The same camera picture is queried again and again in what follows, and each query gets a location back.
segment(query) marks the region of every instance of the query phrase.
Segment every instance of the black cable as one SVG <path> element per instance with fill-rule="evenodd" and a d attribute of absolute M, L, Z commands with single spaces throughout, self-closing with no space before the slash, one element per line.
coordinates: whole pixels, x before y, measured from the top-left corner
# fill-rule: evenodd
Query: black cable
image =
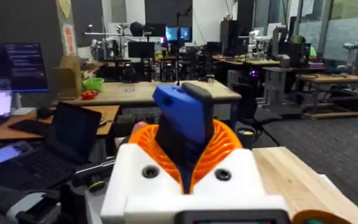
<path fill-rule="evenodd" d="M 201 38 L 203 39 L 203 44 L 206 44 L 205 39 L 204 39 L 204 35 L 203 35 L 202 31 L 201 31 L 200 24 L 197 21 L 196 11 L 194 9 L 193 9 L 193 13 L 194 13 L 194 19 L 195 19 L 195 21 L 197 23 L 198 31 L 200 32 Z"/>
<path fill-rule="evenodd" d="M 225 0 L 225 1 L 226 1 L 227 13 L 229 13 L 229 16 L 230 16 L 230 18 L 231 18 L 230 9 L 229 9 L 229 4 L 227 3 L 227 0 Z"/>
<path fill-rule="evenodd" d="M 288 30 L 288 23 L 287 23 L 287 10 L 284 4 L 284 0 L 281 0 L 282 4 L 283 4 L 283 12 L 284 12 L 284 23 L 285 23 L 285 27 Z"/>

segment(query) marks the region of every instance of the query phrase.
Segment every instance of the blue screen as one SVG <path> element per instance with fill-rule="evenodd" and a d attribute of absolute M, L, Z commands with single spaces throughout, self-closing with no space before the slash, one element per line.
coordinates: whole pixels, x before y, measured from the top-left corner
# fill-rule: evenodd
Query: blue screen
<path fill-rule="evenodd" d="M 185 41 L 190 40 L 190 29 L 187 27 L 181 27 L 180 28 L 180 38 Z"/>
<path fill-rule="evenodd" d="M 167 27 L 165 30 L 167 41 L 178 40 L 178 32 L 176 27 Z"/>

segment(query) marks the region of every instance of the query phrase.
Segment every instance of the wooden board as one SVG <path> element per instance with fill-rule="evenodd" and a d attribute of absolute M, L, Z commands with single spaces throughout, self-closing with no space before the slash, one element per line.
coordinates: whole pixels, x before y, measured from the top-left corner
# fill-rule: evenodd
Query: wooden board
<path fill-rule="evenodd" d="M 222 83 L 215 81 L 213 84 L 199 81 L 181 81 L 192 83 L 207 89 L 214 101 L 236 101 L 241 99 L 241 95 L 231 91 Z M 125 104 L 154 104 L 152 95 L 159 84 L 175 85 L 176 83 L 161 82 L 139 82 L 139 83 L 103 83 L 102 92 L 93 100 L 65 101 L 74 105 L 125 105 Z"/>
<path fill-rule="evenodd" d="M 109 120 L 114 121 L 114 118 L 117 115 L 119 106 L 85 106 L 85 108 L 102 113 L 102 117 L 105 121 L 109 121 Z M 9 125 L 14 124 L 19 121 L 22 121 L 24 119 L 35 120 L 35 118 L 36 118 L 35 110 L 33 110 L 30 113 L 23 115 L 23 116 L 12 116 L 4 124 L 0 125 L 0 141 L 8 140 L 8 139 L 14 140 L 14 139 L 43 138 L 42 136 L 39 136 L 37 134 L 25 133 L 22 131 L 16 131 L 16 130 L 8 128 Z M 50 117 L 49 119 L 40 119 L 39 121 L 42 121 L 45 123 L 51 123 L 52 119 L 53 119 L 53 117 Z M 98 136 L 107 135 L 111 126 L 112 126 L 112 122 L 107 122 L 107 124 L 105 126 L 98 129 L 97 135 Z"/>
<path fill-rule="evenodd" d="M 358 116 L 358 112 L 337 112 L 337 113 L 318 113 L 318 114 L 305 113 L 305 116 L 307 116 L 310 119 L 345 118 L 345 117 Z"/>
<path fill-rule="evenodd" d="M 268 194 L 282 195 L 293 217 L 302 210 L 322 210 L 358 224 L 358 207 L 285 147 L 254 149 Z"/>
<path fill-rule="evenodd" d="M 243 59 L 239 59 L 238 61 L 245 62 L 250 65 L 279 65 L 280 64 L 279 61 L 274 61 L 274 60 L 251 60 L 251 59 L 243 58 Z"/>
<path fill-rule="evenodd" d="M 345 77 L 333 77 L 328 74 L 307 74 L 307 75 L 299 75 L 298 77 L 300 80 L 313 82 L 313 83 L 340 83 L 340 82 L 347 82 L 347 83 L 358 83 L 358 76 L 357 75 L 346 75 Z"/>

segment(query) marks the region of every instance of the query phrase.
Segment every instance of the wooden desk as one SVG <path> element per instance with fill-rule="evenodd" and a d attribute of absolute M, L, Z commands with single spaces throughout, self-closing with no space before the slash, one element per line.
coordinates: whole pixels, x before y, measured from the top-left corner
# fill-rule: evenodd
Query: wooden desk
<path fill-rule="evenodd" d="M 86 106 L 85 108 L 98 111 L 102 113 L 102 117 L 104 120 L 114 121 L 114 118 L 117 115 L 117 111 L 119 109 L 119 106 Z M 9 125 L 14 124 L 16 122 L 22 121 L 24 119 L 34 119 L 36 118 L 35 110 L 31 111 L 30 113 L 22 116 L 12 116 L 8 121 L 6 121 L 4 124 L 0 125 L 0 142 L 3 141 L 18 141 L 21 139 L 42 139 L 42 136 L 39 136 L 37 134 L 30 134 L 25 133 L 22 131 L 16 131 L 13 129 L 8 128 Z M 52 118 L 39 120 L 45 123 L 51 123 Z M 112 122 L 107 122 L 107 124 L 101 128 L 98 129 L 97 135 L 98 136 L 106 136 L 109 133 L 110 127 L 112 126 Z"/>
<path fill-rule="evenodd" d="M 345 77 L 334 77 L 328 74 L 317 73 L 312 75 L 300 75 L 299 79 L 312 83 L 358 83 L 358 76 L 356 75 L 346 75 Z"/>
<path fill-rule="evenodd" d="M 339 118 L 339 117 L 347 117 L 347 116 L 358 116 L 358 111 L 350 111 L 335 104 L 319 104 L 318 98 L 320 93 L 327 92 L 323 88 L 321 88 L 322 84 L 336 84 L 336 83 L 358 83 L 358 76 L 356 75 L 346 75 L 345 77 L 334 77 L 328 74 L 309 74 L 309 75 L 298 75 L 297 76 L 297 90 L 299 89 L 299 80 L 304 82 L 309 82 L 313 84 L 314 91 L 302 91 L 301 94 L 309 93 L 313 96 L 313 104 L 312 105 L 304 105 L 304 107 L 312 108 L 312 111 L 309 113 L 305 113 L 307 117 L 311 119 L 319 119 L 319 118 Z M 358 95 L 354 96 L 344 96 L 344 97 L 333 97 L 332 100 L 358 100 Z M 318 108 L 322 107 L 332 107 L 335 106 L 336 110 L 331 113 L 319 113 Z"/>
<path fill-rule="evenodd" d="M 266 192 L 282 195 L 291 217 L 317 209 L 358 223 L 358 207 L 287 148 L 254 149 L 254 157 Z"/>
<path fill-rule="evenodd" d="M 215 81 L 213 84 L 199 81 L 181 81 L 181 83 L 192 83 L 208 90 L 213 97 L 214 104 L 231 104 L 232 114 L 231 122 L 236 122 L 237 102 L 241 99 L 241 95 L 231 91 L 222 83 Z M 155 106 L 152 98 L 155 88 L 161 82 L 139 82 L 139 83 L 103 83 L 102 92 L 93 100 L 75 100 L 65 101 L 74 105 L 96 106 L 96 105 L 122 105 L 125 108 L 140 108 Z"/>
<path fill-rule="evenodd" d="M 247 63 L 250 65 L 265 65 L 265 66 L 280 65 L 279 61 L 274 61 L 274 60 L 252 60 L 252 59 L 243 58 L 243 59 L 237 59 L 237 61 Z"/>

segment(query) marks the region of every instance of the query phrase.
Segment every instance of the table leg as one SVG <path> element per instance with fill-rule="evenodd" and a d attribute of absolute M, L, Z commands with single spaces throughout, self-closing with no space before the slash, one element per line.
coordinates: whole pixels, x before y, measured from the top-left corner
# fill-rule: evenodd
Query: table leg
<path fill-rule="evenodd" d="M 231 103 L 230 126 L 233 131 L 235 131 L 236 123 L 237 123 L 237 104 L 238 104 L 238 102 Z"/>
<path fill-rule="evenodd" d="M 265 72 L 265 89 L 264 89 L 264 103 L 269 105 L 270 104 L 270 85 L 271 85 L 271 80 L 270 80 L 270 71 L 266 70 Z"/>
<path fill-rule="evenodd" d="M 318 93 L 320 91 L 320 85 L 316 85 L 316 91 L 313 93 L 313 114 L 317 114 L 317 104 L 318 104 Z"/>
<path fill-rule="evenodd" d="M 278 92 L 277 92 L 277 104 L 282 105 L 285 98 L 285 79 L 287 78 L 286 72 L 281 72 L 278 76 Z"/>

